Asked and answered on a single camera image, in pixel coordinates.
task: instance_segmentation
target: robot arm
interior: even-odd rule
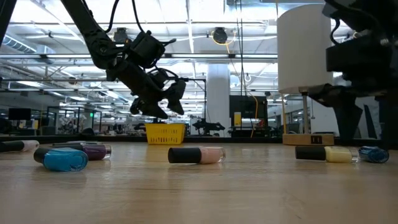
[[[357,97],[375,96],[380,103],[391,106],[387,110],[389,113],[398,105],[395,100],[398,92],[398,1],[325,2],[324,15],[334,19],[337,25],[330,35],[335,44],[326,50],[326,69],[328,72],[342,72],[342,78],[351,83],[348,86],[313,86],[308,89],[308,95],[334,109],[340,138],[350,140],[362,114],[362,109],[355,105]],[[340,20],[359,35],[342,43],[336,42],[333,32]],[[386,122],[382,134],[385,142],[398,134],[394,129],[396,124],[397,119]]]
[[[0,43],[3,40],[7,25],[17,0],[0,2]],[[183,114],[180,99],[185,91],[185,82],[175,79],[167,90],[163,90],[163,82],[167,79],[164,71],[146,73],[143,69],[152,68],[165,52],[165,46],[175,42],[160,42],[151,32],[140,32],[134,40],[125,39],[124,42],[112,41],[106,32],[94,20],[87,8],[85,0],[61,0],[69,15],[82,34],[88,51],[96,67],[106,70],[106,79],[122,81],[138,96],[130,109],[134,113],[167,118],[167,114],[158,106],[158,102],[168,99],[168,108]]]

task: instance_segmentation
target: white cylinder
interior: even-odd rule
[[[310,86],[332,83],[333,74],[326,71],[331,25],[322,9],[321,4],[296,7],[277,21],[281,93],[300,93]]]

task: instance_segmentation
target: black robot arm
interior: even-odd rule
[[[2,20],[0,44],[16,1],[0,1],[0,19]],[[137,96],[130,109],[132,113],[141,111],[143,115],[166,119],[167,114],[158,106],[158,102],[163,99],[168,99],[167,107],[170,110],[178,114],[184,113],[180,99],[185,91],[185,82],[174,74],[175,83],[163,90],[163,82],[170,79],[167,72],[157,68],[149,73],[144,71],[146,68],[155,67],[156,62],[165,52],[165,46],[175,42],[175,39],[160,42],[151,36],[149,30],[144,32],[139,26],[141,32],[134,40],[126,38],[123,42],[114,42],[94,20],[85,0],[61,0],[61,2],[82,34],[94,65],[106,70],[108,81],[112,82],[115,79],[122,81],[132,91],[132,95]],[[117,3],[118,0],[114,3],[113,13]],[[136,13],[134,0],[132,0],[132,6]]]

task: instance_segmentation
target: white column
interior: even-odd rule
[[[231,126],[229,120],[229,68],[228,64],[209,64],[207,72],[207,122],[220,122],[225,127],[225,133]],[[222,131],[211,132],[224,136]]]

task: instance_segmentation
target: desk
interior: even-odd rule
[[[226,149],[223,164],[167,162],[168,146],[112,142],[110,161],[49,172],[0,154],[2,223],[396,224],[398,152],[386,164],[297,161],[281,144]]]

